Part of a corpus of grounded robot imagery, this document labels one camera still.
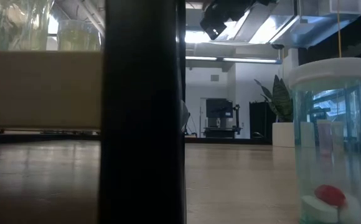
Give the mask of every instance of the black pole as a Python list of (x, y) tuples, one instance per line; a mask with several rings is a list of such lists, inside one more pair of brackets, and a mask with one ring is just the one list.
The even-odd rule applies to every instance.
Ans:
[(179, 61), (180, 80), (182, 83), (182, 99), (186, 102), (186, 1), (178, 0), (178, 25), (179, 25)]
[(106, 1), (100, 223), (185, 223), (178, 4)]
[(234, 110), (236, 111), (236, 130), (237, 130), (237, 134), (240, 134), (241, 128), (240, 128), (240, 120), (239, 120), (239, 115), (238, 115), (238, 112), (240, 110), (240, 105), (236, 105), (234, 107)]

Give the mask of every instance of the wooden floor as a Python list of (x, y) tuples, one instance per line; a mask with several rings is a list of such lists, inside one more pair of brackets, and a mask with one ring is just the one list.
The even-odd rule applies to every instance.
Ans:
[[(98, 142), (1, 145), (0, 223), (96, 223), (99, 161)], [(298, 223), (293, 149), (187, 144), (186, 181), (188, 224)]]

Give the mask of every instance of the fluorescent light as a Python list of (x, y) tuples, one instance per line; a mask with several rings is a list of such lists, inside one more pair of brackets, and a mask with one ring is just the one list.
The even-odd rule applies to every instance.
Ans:
[(49, 16), (49, 25), (48, 25), (48, 33), (49, 34), (57, 34), (57, 30), (59, 29), (59, 23), (56, 19), (50, 15)]
[(224, 58), (224, 62), (278, 63), (277, 60), (259, 58)]
[(199, 44), (210, 42), (210, 37), (204, 31), (186, 31), (185, 42), (191, 44)]
[(186, 60), (208, 60), (208, 61), (216, 61), (216, 57), (194, 57), (194, 56), (186, 56)]
[(294, 23), (296, 23), (299, 20), (299, 16), (296, 16), (294, 19), (292, 19), (292, 21), (287, 24), (280, 32), (278, 32), (270, 41), (269, 43), (273, 43), (275, 42), (277, 39), (279, 39), (279, 37), (281, 37), (288, 29), (291, 28), (291, 26), (294, 25)]
[(276, 21), (272, 17), (269, 17), (256, 31), (249, 43), (266, 44), (276, 34), (276, 30)]
[(247, 10), (245, 13), (244, 13), (244, 16), (241, 17), (237, 22), (232, 22), (234, 24), (232, 24), (233, 28), (230, 29), (230, 26), (231, 24), (228, 24), (225, 23), (225, 25), (228, 27), (227, 29), (225, 29), (225, 31), (228, 32), (228, 37), (227, 37), (227, 40), (231, 40), (231, 39), (234, 39), (238, 33), (238, 31), (241, 29), (242, 25), (244, 24), (245, 20), (247, 19), (248, 15), (250, 14), (250, 10)]

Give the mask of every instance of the white wall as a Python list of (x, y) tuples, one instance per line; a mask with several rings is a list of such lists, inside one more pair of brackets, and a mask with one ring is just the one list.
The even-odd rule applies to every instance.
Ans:
[(46, 50), (57, 50), (57, 38), (56, 37), (48, 37), (48, 41), (46, 44)]
[(288, 50), (288, 56), (284, 58), (283, 60), (283, 67), (282, 67), (282, 78), (284, 80), (284, 83), (288, 86), (288, 77), (289, 77), (289, 73), (290, 71), (295, 68), (298, 67), (299, 63), (298, 63), (298, 49), (289, 49)]
[(243, 128), (237, 138), (250, 138), (250, 102), (264, 101), (262, 89), (254, 79), (271, 90), (274, 76), (279, 74), (280, 67), (271, 64), (236, 64), (236, 104), (240, 105), (240, 127)]
[[(250, 102), (264, 101), (262, 89), (254, 79), (271, 90), (274, 76), (280, 73), (280, 65), (255, 63), (236, 63), (228, 73), (223, 73), (220, 68), (186, 68), (186, 105), (195, 123), (194, 128), (192, 118), (189, 119), (189, 132), (199, 134), (201, 98), (226, 98), (234, 105), (240, 105), (239, 122), (243, 129), (236, 137), (250, 138)], [(219, 75), (220, 81), (211, 82), (211, 75)], [(228, 122), (228, 127), (232, 125), (236, 125), (235, 115), (233, 122)]]
[[(219, 75), (219, 82), (211, 82), (211, 75)], [(227, 80), (227, 73), (221, 68), (186, 68), (186, 106), (191, 115), (187, 123), (189, 132), (199, 134), (201, 98), (227, 98)]]

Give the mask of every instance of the white base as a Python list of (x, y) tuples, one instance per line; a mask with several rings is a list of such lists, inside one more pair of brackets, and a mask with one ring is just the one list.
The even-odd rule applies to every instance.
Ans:
[(272, 142), (273, 146), (295, 147), (294, 123), (273, 123)]

